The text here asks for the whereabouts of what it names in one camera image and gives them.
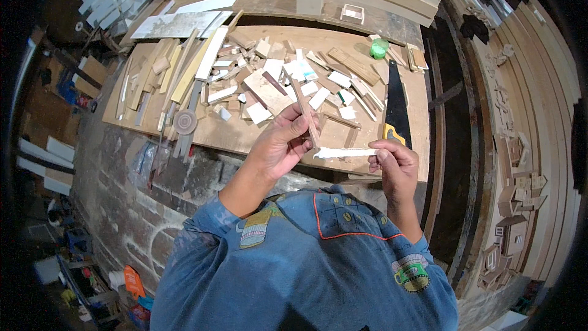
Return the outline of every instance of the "person's right hand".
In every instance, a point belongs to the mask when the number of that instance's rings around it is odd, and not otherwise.
[[[382,170],[382,188],[391,206],[412,207],[416,182],[419,174],[419,155],[399,142],[377,140],[368,145],[378,149],[376,156],[370,156],[370,173]]]

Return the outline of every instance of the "concrete floor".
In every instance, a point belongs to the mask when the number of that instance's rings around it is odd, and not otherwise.
[[[139,272],[145,290],[154,296],[182,222],[224,187],[243,157],[196,146],[194,156],[186,164],[171,158],[167,168],[154,179],[151,191],[133,186],[127,179],[128,164],[148,139],[101,121],[121,70],[119,65],[117,72],[107,78],[96,112],[82,117],[72,198],[80,221],[94,238],[96,261],[104,273],[121,270],[129,264]],[[332,174],[321,180],[316,169],[298,170],[306,173],[290,172],[270,194],[332,184],[325,181]],[[385,210],[386,200],[381,190],[363,186],[345,188],[358,199]],[[190,199],[182,198],[185,191],[190,191]],[[479,330],[496,320],[516,303],[527,282],[523,277],[516,277],[501,291],[460,300],[460,329]]]

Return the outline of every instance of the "blue long-sleeve shirt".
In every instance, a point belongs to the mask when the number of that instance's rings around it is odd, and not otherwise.
[[[413,245],[339,186],[273,197],[243,220],[212,197],[175,239],[151,314],[152,331],[457,324],[424,237]]]

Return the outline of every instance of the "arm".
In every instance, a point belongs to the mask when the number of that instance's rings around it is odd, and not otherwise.
[[[311,113],[318,128],[318,115]],[[278,179],[298,164],[313,148],[307,134],[310,120],[302,116],[298,103],[286,107],[259,135],[235,176],[219,192],[220,202],[234,215],[251,215],[267,197]]]
[[[370,172],[382,170],[382,188],[388,200],[388,217],[411,243],[423,236],[416,216],[414,195],[419,172],[419,155],[408,147],[391,141],[377,140],[369,147],[379,149],[370,156]]]

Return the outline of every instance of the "person's left hand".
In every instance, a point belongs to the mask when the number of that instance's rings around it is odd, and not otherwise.
[[[319,117],[314,110],[311,112],[312,122],[319,130]],[[303,137],[307,134],[309,122],[302,116],[298,103],[286,107],[259,135],[244,165],[277,181],[313,148],[312,141]]]

